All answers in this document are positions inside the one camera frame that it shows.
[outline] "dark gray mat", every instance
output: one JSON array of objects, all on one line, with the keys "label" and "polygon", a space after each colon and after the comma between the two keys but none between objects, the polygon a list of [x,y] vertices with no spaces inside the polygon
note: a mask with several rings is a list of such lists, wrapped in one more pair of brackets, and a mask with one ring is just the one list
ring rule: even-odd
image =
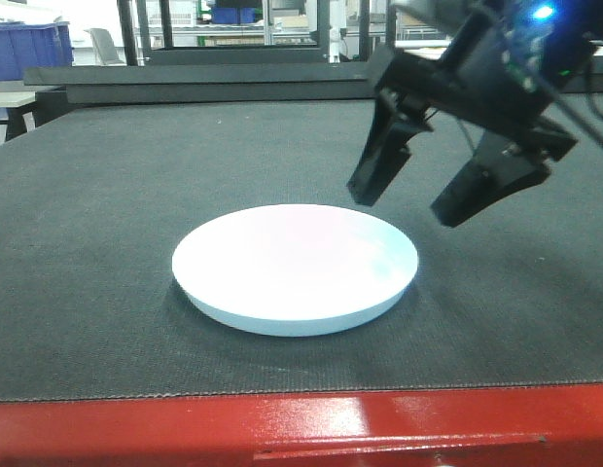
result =
[{"label": "dark gray mat", "polygon": [[370,102],[89,109],[1,146],[0,401],[603,381],[603,153],[585,138],[546,185],[449,230],[428,205],[468,149],[437,116],[361,209],[421,258],[368,325],[269,338],[189,304],[180,239],[251,206],[355,207],[371,118]]}]

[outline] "black cable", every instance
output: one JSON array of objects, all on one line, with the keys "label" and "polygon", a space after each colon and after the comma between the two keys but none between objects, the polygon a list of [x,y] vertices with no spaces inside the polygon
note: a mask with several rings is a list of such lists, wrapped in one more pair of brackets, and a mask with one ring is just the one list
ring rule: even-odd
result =
[{"label": "black cable", "polygon": [[496,33],[504,43],[507,51],[509,52],[512,60],[524,71],[533,81],[539,86],[539,88],[545,92],[558,106],[559,109],[577,126],[579,126],[591,139],[597,142],[603,149],[603,134],[592,124],[590,124],[581,114],[579,114],[560,94],[560,92],[551,85],[539,71],[531,68],[528,63],[519,55],[516,54],[511,42],[507,39],[503,32],[502,20],[498,14],[489,7],[477,3],[473,6],[473,10],[484,17],[486,17]]},{"label": "black cable", "polygon": [[425,119],[425,122],[429,122],[431,119],[433,119],[433,118],[436,116],[436,114],[437,114],[438,112],[440,112],[440,110],[438,110],[438,109],[434,110],[434,111],[431,113],[431,115]]},{"label": "black cable", "polygon": [[459,125],[459,127],[461,128],[462,133],[464,133],[464,136],[466,136],[466,141],[468,141],[468,147],[470,148],[470,151],[474,154],[475,153],[475,142],[473,141],[472,136],[470,135],[470,132],[468,131],[468,129],[466,128],[466,126],[464,125],[464,123],[462,122],[461,119],[455,119],[457,121],[457,124]]},{"label": "black cable", "polygon": [[593,96],[593,60],[590,60],[585,69],[585,92],[586,92],[586,103],[591,109],[593,115],[603,121],[603,111],[595,103],[595,97]]}]

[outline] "red table edge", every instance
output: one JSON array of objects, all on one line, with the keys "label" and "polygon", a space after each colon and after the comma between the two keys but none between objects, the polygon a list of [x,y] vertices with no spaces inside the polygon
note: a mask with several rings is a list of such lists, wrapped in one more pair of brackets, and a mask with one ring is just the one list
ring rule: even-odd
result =
[{"label": "red table edge", "polygon": [[472,449],[603,465],[603,384],[0,404],[1,466],[295,465]]}]

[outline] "blue storage bin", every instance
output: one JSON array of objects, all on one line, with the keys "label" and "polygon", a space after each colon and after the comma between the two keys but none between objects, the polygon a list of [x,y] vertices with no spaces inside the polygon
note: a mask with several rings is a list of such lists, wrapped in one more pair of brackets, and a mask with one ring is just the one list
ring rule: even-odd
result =
[{"label": "blue storage bin", "polygon": [[254,22],[253,8],[211,8],[214,24],[247,24]]},{"label": "blue storage bin", "polygon": [[67,23],[0,23],[0,81],[21,80],[31,66],[71,63]]},{"label": "blue storage bin", "polygon": [[72,43],[70,42],[70,31],[68,30],[68,21],[57,22],[57,32],[59,33],[59,43],[61,44],[61,52],[63,55],[63,66],[69,66],[75,61],[72,53]]}]

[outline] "white plate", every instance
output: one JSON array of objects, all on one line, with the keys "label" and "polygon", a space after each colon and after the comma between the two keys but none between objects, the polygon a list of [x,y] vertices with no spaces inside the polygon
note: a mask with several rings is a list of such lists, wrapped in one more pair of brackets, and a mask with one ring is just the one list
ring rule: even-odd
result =
[{"label": "white plate", "polygon": [[278,204],[198,227],[172,257],[176,280],[212,318],[258,334],[315,336],[366,323],[418,266],[390,224],[340,207]]}]

